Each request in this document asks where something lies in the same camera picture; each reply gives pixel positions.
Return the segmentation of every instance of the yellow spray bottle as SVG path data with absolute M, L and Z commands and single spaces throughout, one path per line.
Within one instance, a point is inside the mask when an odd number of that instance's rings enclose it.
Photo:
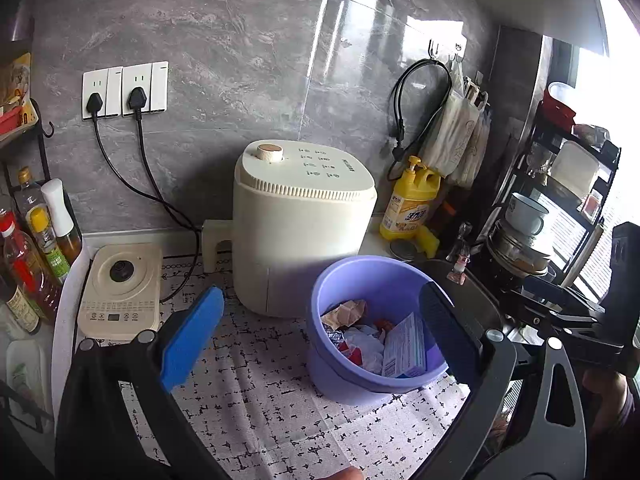
M 427 213 L 429 202 L 440 189 L 440 175 L 420 162 L 417 156 L 409 157 L 409 167 L 394 186 L 394 193 L 380 223 L 380 234 L 387 240 L 413 238 Z

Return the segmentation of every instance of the window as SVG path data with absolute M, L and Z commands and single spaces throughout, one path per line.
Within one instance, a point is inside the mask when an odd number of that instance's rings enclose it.
M 584 266 L 575 285 L 593 300 L 601 299 L 610 282 L 609 255 L 611 230 L 631 221 L 640 225 L 640 121 L 636 114 L 640 94 L 640 36 L 618 0 L 600 0 L 609 38 L 609 57 L 579 50 L 575 87 L 582 106 L 576 123 L 607 128 L 611 141 L 622 149 L 620 166 L 604 205 L 605 232 Z M 580 239 L 582 229 L 564 212 L 558 212 L 554 225 L 556 258 L 567 258 Z

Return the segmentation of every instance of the wall socket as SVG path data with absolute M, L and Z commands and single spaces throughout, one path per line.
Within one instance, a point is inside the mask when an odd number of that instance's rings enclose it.
M 126 67 L 114 66 L 85 72 L 82 75 L 82 118 L 91 119 L 86 104 L 94 92 L 98 92 L 102 98 L 99 118 L 133 114 L 128 101 L 131 91 L 138 86 L 146 94 L 146 104 L 142 112 L 164 112 L 167 108 L 168 72 L 167 61 Z
M 104 117 L 107 112 L 105 103 L 107 102 L 107 77 L 109 69 L 93 70 L 82 74 L 82 119 L 91 119 L 91 114 L 86 109 L 89 97 L 97 92 L 102 98 L 102 109 L 98 112 L 98 117 Z
M 146 104 L 140 111 L 148 112 L 151 106 L 151 63 L 126 66 L 122 69 L 122 114 L 131 115 L 133 110 L 129 108 L 129 95 L 131 91 L 140 86 L 146 95 Z

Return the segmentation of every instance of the white mug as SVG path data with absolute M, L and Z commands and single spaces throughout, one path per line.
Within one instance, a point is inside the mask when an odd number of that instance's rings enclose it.
M 536 236 L 545 226 L 544 217 L 548 214 L 549 209 L 532 198 L 520 193 L 511 193 L 504 218 L 516 231 L 527 236 Z

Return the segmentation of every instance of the power cord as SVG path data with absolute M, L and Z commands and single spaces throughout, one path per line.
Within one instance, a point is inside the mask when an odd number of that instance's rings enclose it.
M 440 106 L 438 106 L 436 111 L 434 111 L 434 113 L 431 114 L 431 117 L 427 121 L 426 126 L 422 129 L 420 134 L 418 134 L 418 136 L 416 136 L 415 139 L 412 140 L 411 143 L 409 143 L 409 145 L 406 148 L 403 148 L 402 141 L 404 140 L 404 119 L 402 118 L 402 91 L 404 90 L 404 83 L 406 83 L 406 80 L 408 79 L 408 77 L 412 73 L 414 73 L 416 70 L 418 70 L 423 66 L 431 66 L 431 65 L 439 66 L 446 72 L 447 90 L 446 92 L 444 92 L 444 95 L 440 101 Z M 449 92 L 451 91 L 451 87 L 452 87 L 451 74 L 449 73 L 449 70 L 447 69 L 447 67 L 443 63 L 439 62 L 437 59 L 428 59 L 428 58 L 419 59 L 418 61 L 413 63 L 409 68 L 407 68 L 404 71 L 404 73 L 402 73 L 398 81 L 396 81 L 396 84 L 391 90 L 392 98 L 394 102 L 394 120 L 396 122 L 396 146 L 391 151 L 392 155 L 394 156 L 394 161 L 391 163 L 389 170 L 386 172 L 386 179 L 388 181 L 394 182 L 398 180 L 398 178 L 400 178 L 399 176 L 395 178 L 391 178 L 391 173 L 393 169 L 395 168 L 396 164 L 398 164 L 398 162 L 401 162 L 404 159 L 404 156 L 406 155 L 407 152 L 409 152 L 412 149 L 412 147 L 414 147 L 417 143 L 424 140 L 424 136 L 428 133 L 431 123 L 433 123 L 433 120 L 437 117 L 438 113 L 444 108 L 444 105 L 447 102 L 447 98 L 449 97 Z
M 144 100 L 143 100 L 144 102 L 142 102 L 142 105 L 138 106 L 138 104 L 140 102 L 138 99 L 140 98 L 140 96 L 136 92 L 136 98 L 134 99 L 133 102 L 131 100 L 131 96 L 129 97 L 129 107 L 134 110 L 134 113 L 136 113 L 136 109 L 131 106 L 131 104 L 133 103 L 136 106 L 138 113 L 140 113 L 140 110 L 146 104 L 146 96 L 144 95 L 143 89 L 140 88 L 140 87 L 135 88 L 134 91 L 132 91 L 131 94 L 133 95 L 133 93 L 136 90 L 140 90 L 142 92 L 142 96 L 144 97 Z M 197 259 L 198 259 L 198 254 L 200 253 L 200 235 L 198 234 L 198 229 L 196 228 L 196 226 L 193 224 L 193 222 L 191 221 L 191 219 L 187 215 L 185 215 L 178 208 L 174 207 L 173 205 L 168 203 L 166 200 L 164 200 L 164 198 L 162 198 L 162 194 L 160 193 L 160 190 L 158 189 L 158 185 L 156 184 L 156 181 L 154 180 L 153 175 L 151 173 L 151 170 L 149 169 L 148 163 L 146 161 L 146 155 L 145 155 L 145 152 L 144 152 L 144 142 L 142 140 L 142 120 L 138 120 L 138 125 L 139 125 L 138 131 L 140 133 L 140 145 L 141 145 L 141 151 L 142 151 L 142 159 L 143 159 L 143 164 L 145 166 L 145 170 L 146 170 L 146 172 L 147 172 L 147 174 L 148 174 L 148 176 L 149 176 L 149 178 L 151 180 L 152 186 L 153 186 L 154 190 L 156 191 L 156 193 L 158 194 L 157 197 L 155 197 L 153 195 L 149 195 L 148 193 L 145 193 L 144 191 L 140 191 L 139 189 L 133 187 L 129 182 L 127 182 L 124 179 L 124 177 L 118 172 L 118 170 L 115 168 L 115 166 L 111 163 L 111 159 L 109 158 L 109 155 L 107 155 L 107 152 L 105 151 L 104 146 L 102 145 L 102 139 L 100 138 L 100 133 L 98 132 L 98 112 L 102 109 L 102 98 L 100 97 L 100 94 L 98 94 L 97 92 L 94 92 L 93 94 L 90 95 L 89 100 L 87 101 L 87 104 L 86 104 L 86 109 L 91 114 L 91 119 L 92 119 L 92 122 L 94 124 L 95 138 L 98 141 L 98 146 L 100 147 L 100 151 L 102 152 L 102 156 L 104 157 L 104 160 L 107 161 L 107 164 L 111 168 L 111 171 L 113 171 L 113 173 L 115 174 L 115 176 L 118 177 L 118 179 L 121 181 L 121 183 L 123 183 L 126 187 L 128 187 L 134 193 L 137 193 L 138 195 L 143 196 L 145 198 L 148 198 L 149 200 L 153 200 L 154 202 L 158 202 L 159 204 L 162 204 L 164 209 L 169 213 L 169 215 L 171 215 L 171 218 L 176 223 L 178 223 L 179 225 L 181 225 L 181 226 L 187 228 L 188 230 L 192 231 L 194 233 L 195 237 L 196 237 L 196 251 L 195 251 L 195 254 L 193 256 L 193 261 L 191 263 L 191 267 L 188 270 L 188 272 L 184 275 L 184 279 L 182 280 L 182 283 L 178 286 L 178 288 L 176 288 L 167 297 L 160 299 L 160 303 L 165 303 L 165 302 L 169 301 L 171 298 L 173 298 L 176 294 L 178 294 L 178 292 L 180 292 L 180 290 L 184 287 L 184 285 L 187 283 L 187 281 L 189 281 L 189 278 L 193 274 L 193 271 L 195 269 L 196 262 L 197 262 Z M 178 215 L 180 215 L 182 218 L 184 218 L 184 220 L 186 221 L 186 224 L 182 224 L 171 213 L 171 210 L 175 211 L 176 213 L 178 213 Z

